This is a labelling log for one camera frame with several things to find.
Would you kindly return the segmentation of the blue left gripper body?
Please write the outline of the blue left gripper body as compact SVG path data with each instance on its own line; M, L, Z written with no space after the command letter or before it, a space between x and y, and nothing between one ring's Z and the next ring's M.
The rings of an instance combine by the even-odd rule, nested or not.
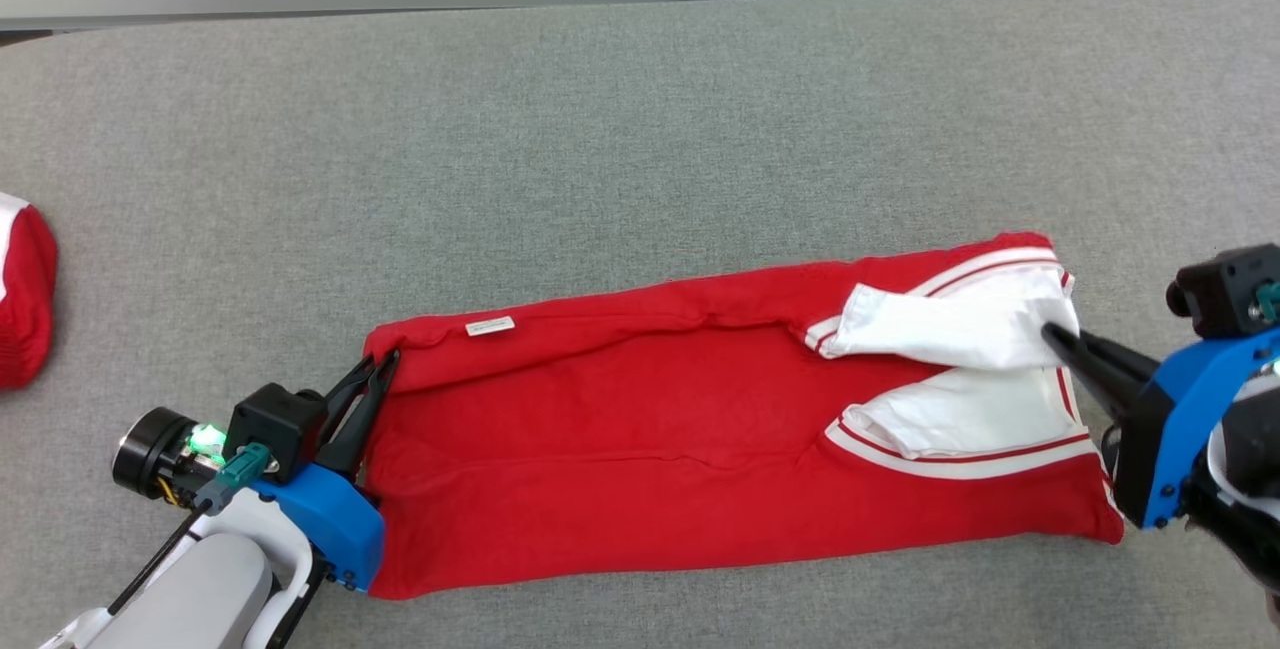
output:
M282 513L333 565L338 582L369 593L381 568L385 522L378 508L344 476L307 465L288 484L260 479L250 485L271 498Z

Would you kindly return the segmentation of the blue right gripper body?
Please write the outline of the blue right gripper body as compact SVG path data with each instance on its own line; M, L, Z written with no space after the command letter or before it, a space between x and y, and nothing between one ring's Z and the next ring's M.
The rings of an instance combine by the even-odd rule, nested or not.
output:
M1176 349L1119 420L1114 498L1138 529L1160 529L1179 509L1196 457L1261 367L1277 358L1279 330L1202 341Z

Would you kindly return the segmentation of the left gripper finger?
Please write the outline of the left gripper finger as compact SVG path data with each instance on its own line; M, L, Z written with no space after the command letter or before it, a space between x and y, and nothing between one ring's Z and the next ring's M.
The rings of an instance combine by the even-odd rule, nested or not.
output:
M319 448L334 443L353 451L365 447L376 421L375 378L376 361L372 356L365 356L329 390L324 397L326 417L317 440Z
M326 420L320 435L320 466L357 475L383 402L401 361L398 349L383 358L365 356L324 397Z

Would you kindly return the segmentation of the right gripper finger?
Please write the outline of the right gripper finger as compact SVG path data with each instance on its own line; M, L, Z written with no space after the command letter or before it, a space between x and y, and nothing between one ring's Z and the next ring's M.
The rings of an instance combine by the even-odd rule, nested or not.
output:
M1088 393L1110 419L1129 413L1140 394L1140 353L1135 349L1060 349Z
M1042 338L1062 364L1082 378L1114 385L1146 385L1160 362L1105 335L1073 333L1059 324L1042 326Z

